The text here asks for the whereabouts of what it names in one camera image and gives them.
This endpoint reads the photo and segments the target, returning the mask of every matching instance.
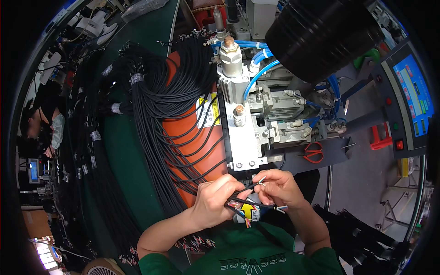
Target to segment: monitor screen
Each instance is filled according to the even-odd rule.
[[[423,136],[428,132],[428,118],[434,114],[431,96],[425,79],[417,66],[413,54],[392,67],[402,87],[414,127],[414,136]]]
[[[39,161],[35,158],[28,159],[28,174],[29,174],[29,183],[40,183],[39,178]]]

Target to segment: black cylindrical housing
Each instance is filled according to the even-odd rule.
[[[238,10],[235,0],[226,0],[226,15],[230,23],[238,22]]]
[[[266,33],[286,69],[317,83],[383,40],[380,26],[360,0],[289,0]]]

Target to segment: screw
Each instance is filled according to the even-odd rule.
[[[243,114],[244,114],[244,108],[243,108],[243,105],[237,105],[237,107],[235,107],[235,113],[238,115],[238,116],[242,116]]]
[[[231,36],[225,37],[223,45],[226,49],[232,48],[234,46],[234,39]]]

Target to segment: green table surface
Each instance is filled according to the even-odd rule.
[[[178,4],[179,0],[169,0],[164,7],[129,22],[106,47],[99,64],[97,64],[97,71],[101,73],[111,64],[117,58],[118,50],[128,40],[139,43],[153,53],[167,56],[168,47],[162,46],[156,41],[169,41],[170,33],[174,29],[173,21]],[[116,91],[112,96],[116,99],[124,99],[122,91]],[[103,139],[110,166],[141,229],[145,230],[164,219],[164,213],[156,198],[139,142],[134,117],[115,115],[106,118]],[[95,202],[88,188],[85,189],[88,229],[91,231],[92,240],[94,240],[100,256],[115,259],[127,275],[136,274],[134,268],[119,261],[114,243],[99,215]],[[183,259],[186,257],[183,251],[171,251],[170,258],[174,259],[173,261],[180,268],[184,268],[186,260]]]

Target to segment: right hand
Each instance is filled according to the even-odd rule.
[[[264,185],[254,187],[255,193],[265,205],[275,203],[277,206],[287,205],[290,209],[297,208],[304,202],[301,193],[291,172],[278,169],[260,171],[252,181],[254,183],[263,180]]]

